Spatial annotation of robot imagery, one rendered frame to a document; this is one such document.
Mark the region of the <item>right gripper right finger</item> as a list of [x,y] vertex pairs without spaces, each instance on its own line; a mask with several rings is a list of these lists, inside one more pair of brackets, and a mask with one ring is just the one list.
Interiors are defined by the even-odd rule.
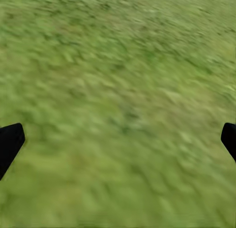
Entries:
[[233,159],[236,161],[236,125],[231,123],[225,123],[222,134],[221,141],[227,148]]

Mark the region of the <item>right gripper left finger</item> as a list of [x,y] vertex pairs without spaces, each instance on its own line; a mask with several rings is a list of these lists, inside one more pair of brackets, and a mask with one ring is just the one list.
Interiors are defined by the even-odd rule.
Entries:
[[0,128],[0,180],[25,142],[21,123]]

